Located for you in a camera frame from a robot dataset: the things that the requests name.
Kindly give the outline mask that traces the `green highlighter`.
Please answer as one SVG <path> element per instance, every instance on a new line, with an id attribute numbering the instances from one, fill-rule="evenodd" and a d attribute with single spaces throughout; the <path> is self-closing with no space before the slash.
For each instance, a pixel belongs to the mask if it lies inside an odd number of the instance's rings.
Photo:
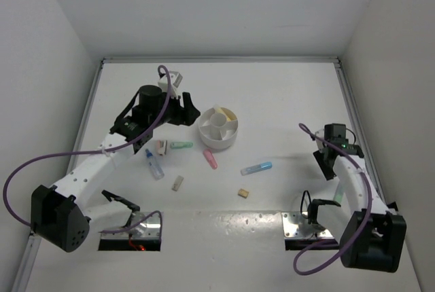
<path id="1" fill-rule="evenodd" d="M 170 144 L 171 149 L 186 149 L 192 147 L 193 147 L 193 142 L 189 142 L 189 141 L 174 141 L 171 142 Z"/>
<path id="2" fill-rule="evenodd" d="M 343 201 L 343 196 L 344 196 L 344 188 L 343 186 L 339 183 L 336 187 L 336 191 L 334 193 L 334 198 L 333 200 L 339 204 L 342 204 Z"/>

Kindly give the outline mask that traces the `yellow highlighter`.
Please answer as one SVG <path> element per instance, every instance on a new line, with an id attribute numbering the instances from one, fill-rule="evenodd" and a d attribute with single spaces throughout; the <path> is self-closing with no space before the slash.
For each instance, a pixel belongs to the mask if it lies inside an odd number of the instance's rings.
<path id="1" fill-rule="evenodd" d="M 214 105 L 213 109 L 216 113 L 222 114 L 225 116 L 227 122 L 235 121 L 237 119 L 231 112 L 228 112 L 227 109 L 220 107 L 219 105 Z"/>

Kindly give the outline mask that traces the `blue highlighter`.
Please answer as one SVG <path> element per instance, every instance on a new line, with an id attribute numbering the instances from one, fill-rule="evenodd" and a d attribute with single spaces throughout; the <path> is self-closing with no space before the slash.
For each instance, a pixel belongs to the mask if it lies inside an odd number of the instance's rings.
<path id="1" fill-rule="evenodd" d="M 273 164 L 271 162 L 263 162 L 260 164 L 256 164 L 256 165 L 252 165 L 252 166 L 248 166 L 246 168 L 241 169 L 241 175 L 245 176 L 245 175 L 251 175 L 257 172 L 261 172 L 264 170 L 269 170 L 273 167 Z"/>

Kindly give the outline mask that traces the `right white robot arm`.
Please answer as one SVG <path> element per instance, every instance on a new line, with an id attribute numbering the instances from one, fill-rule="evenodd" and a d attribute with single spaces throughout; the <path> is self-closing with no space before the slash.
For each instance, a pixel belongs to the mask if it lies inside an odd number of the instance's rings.
<path id="1" fill-rule="evenodd" d="M 312 199 L 307 206 L 307 223 L 328 230 L 338 244 L 337 253 L 325 263 L 307 271 L 322 271 L 336 260 L 346 268 L 394 273 L 397 271 L 406 235 L 406 221 L 384 203 L 366 170 L 362 148 L 349 142 L 344 124 L 326 124 L 311 132 L 299 125 L 313 141 L 313 156 L 326 180 L 337 179 L 332 199 Z"/>

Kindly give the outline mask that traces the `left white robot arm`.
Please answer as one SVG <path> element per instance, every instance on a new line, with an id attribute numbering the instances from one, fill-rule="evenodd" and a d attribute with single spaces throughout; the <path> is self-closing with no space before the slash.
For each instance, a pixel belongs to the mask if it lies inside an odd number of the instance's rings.
<path id="1" fill-rule="evenodd" d="M 119 165 L 142 149 L 155 128 L 165 123 L 191 126 L 200 114 L 188 92 L 170 97 L 158 86 L 141 86 L 98 149 L 50 187 L 35 189 L 31 196 L 32 231 L 70 253 L 91 232 L 132 230 L 138 205 L 107 190 L 101 192 L 106 204 L 89 207 L 89 199 Z"/>

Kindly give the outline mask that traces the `white round divided organizer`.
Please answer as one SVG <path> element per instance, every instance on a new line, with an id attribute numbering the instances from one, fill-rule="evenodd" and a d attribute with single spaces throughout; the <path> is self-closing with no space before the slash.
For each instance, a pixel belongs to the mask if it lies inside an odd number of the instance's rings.
<path id="1" fill-rule="evenodd" d="M 235 121 L 227 122 L 225 116 L 216 113 L 213 107 L 199 117 L 198 132 L 201 141 L 211 149 L 228 149 L 236 141 L 238 130 L 238 118 Z"/>

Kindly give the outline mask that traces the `pink highlighter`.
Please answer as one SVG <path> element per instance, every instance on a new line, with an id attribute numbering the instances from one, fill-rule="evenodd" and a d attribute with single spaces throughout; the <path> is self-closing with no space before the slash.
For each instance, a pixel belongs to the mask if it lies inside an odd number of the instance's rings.
<path id="1" fill-rule="evenodd" d="M 216 162 L 214 155 L 210 149 L 205 149 L 203 151 L 203 155 L 212 169 L 215 170 L 218 168 L 218 163 Z"/>

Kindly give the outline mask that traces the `clear blue-cap bottle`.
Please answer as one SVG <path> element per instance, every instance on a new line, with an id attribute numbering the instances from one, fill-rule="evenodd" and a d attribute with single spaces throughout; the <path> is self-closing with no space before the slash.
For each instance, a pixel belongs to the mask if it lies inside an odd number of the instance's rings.
<path id="1" fill-rule="evenodd" d="M 155 180 L 160 180 L 164 177 L 164 172 L 159 165 L 157 159 L 154 157 L 152 152 L 149 149 L 145 150 L 145 156 L 147 160 L 147 165 L 149 166 L 149 169 L 151 170 L 151 173 Z"/>

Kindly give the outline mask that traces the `beige eraser left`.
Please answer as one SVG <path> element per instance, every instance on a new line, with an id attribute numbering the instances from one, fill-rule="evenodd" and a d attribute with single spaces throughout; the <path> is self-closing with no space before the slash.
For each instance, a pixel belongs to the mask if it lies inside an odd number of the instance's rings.
<path id="1" fill-rule="evenodd" d="M 178 191 L 179 188 L 181 187 L 181 184 L 183 183 L 183 181 L 184 181 L 184 178 L 182 176 L 177 176 L 171 189 L 173 191 Z"/>

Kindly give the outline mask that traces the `tan eraser right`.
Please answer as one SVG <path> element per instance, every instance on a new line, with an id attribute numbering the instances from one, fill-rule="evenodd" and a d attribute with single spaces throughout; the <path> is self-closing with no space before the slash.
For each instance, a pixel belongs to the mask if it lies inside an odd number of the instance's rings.
<path id="1" fill-rule="evenodd" d="M 239 197 L 242 197 L 242 198 L 246 199 L 246 198 L 248 198 L 248 196 L 249 196 L 249 192 L 248 192 L 247 190 L 240 189 L 240 190 L 237 192 L 237 195 L 238 195 Z"/>

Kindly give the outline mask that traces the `aluminium frame rail back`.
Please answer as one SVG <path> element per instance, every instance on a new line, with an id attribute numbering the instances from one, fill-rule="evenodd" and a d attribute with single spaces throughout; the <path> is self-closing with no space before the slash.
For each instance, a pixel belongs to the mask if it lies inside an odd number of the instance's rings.
<path id="1" fill-rule="evenodd" d="M 213 62 L 307 62 L 339 63 L 333 56 L 112 56 L 104 58 L 103 64 L 109 63 L 213 63 Z"/>

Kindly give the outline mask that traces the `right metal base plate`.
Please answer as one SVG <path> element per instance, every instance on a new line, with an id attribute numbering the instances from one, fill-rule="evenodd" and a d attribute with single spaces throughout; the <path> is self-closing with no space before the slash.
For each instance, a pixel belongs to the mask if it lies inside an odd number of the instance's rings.
<path id="1" fill-rule="evenodd" d="M 283 236 L 286 241 L 334 239 L 327 229 L 308 224 L 298 211 L 281 212 Z"/>

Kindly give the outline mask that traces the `metal base plate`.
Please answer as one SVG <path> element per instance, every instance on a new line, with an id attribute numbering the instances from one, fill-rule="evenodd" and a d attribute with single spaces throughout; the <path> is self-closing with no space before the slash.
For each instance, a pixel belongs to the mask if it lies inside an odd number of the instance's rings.
<path id="1" fill-rule="evenodd" d="M 127 226 L 109 228 L 101 234 L 110 236 L 127 235 L 133 238 L 161 239 L 163 214 L 160 211 L 150 213 L 133 213 Z"/>
<path id="2" fill-rule="evenodd" d="M 286 241 L 334 239 L 327 229 L 308 224 L 298 211 L 281 212 L 283 236 Z"/>

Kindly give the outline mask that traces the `aluminium frame rail right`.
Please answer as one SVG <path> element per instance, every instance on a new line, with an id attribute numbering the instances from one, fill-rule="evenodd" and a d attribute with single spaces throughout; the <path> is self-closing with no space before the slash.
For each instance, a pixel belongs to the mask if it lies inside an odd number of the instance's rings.
<path id="1" fill-rule="evenodd" d="M 349 119 L 353 128 L 353 131 L 356 135 L 357 142 L 361 146 L 365 160 L 366 160 L 366 168 L 372 182 L 374 183 L 378 194 L 380 195 L 382 200 L 385 200 L 385 195 L 383 193 L 383 188 L 381 186 L 381 182 L 379 180 L 379 176 L 377 173 L 377 169 L 374 163 L 374 159 L 368 145 L 368 141 L 366 139 L 366 135 L 361 123 L 360 112 L 358 110 L 358 105 L 356 103 L 356 99 L 350 84 L 350 81 L 346 75 L 346 72 L 343 68 L 343 64 L 339 58 L 334 62 L 334 66 L 336 69 L 336 74 L 338 77 L 339 84 L 341 86 L 341 90 L 343 92 L 343 97 L 345 99 L 345 104 L 347 108 L 347 112 L 349 115 Z"/>

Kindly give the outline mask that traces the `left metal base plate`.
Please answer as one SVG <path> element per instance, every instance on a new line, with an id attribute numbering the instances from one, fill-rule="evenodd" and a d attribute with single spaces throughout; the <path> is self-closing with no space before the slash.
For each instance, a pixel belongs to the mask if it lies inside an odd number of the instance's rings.
<path id="1" fill-rule="evenodd" d="M 160 211 L 150 213 L 133 213 L 127 226 L 109 228 L 101 234 L 110 236 L 127 235 L 133 238 L 161 239 L 163 214 Z"/>

